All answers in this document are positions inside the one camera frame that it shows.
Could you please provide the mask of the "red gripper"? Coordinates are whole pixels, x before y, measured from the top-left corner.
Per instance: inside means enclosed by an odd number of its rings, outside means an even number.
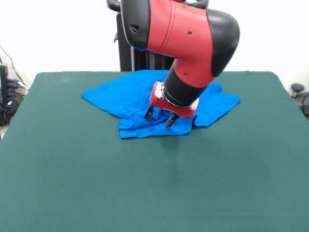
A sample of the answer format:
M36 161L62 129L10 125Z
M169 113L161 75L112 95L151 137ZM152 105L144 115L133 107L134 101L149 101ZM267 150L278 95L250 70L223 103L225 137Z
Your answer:
M174 113L171 115L165 123L166 128L170 128L179 117L190 118L194 115L199 104L199 98L197 98L188 107L178 107L170 103L163 94L164 86L162 82L155 82L151 95L150 95L150 107L148 108L144 118L151 120L154 114L154 108L166 110Z

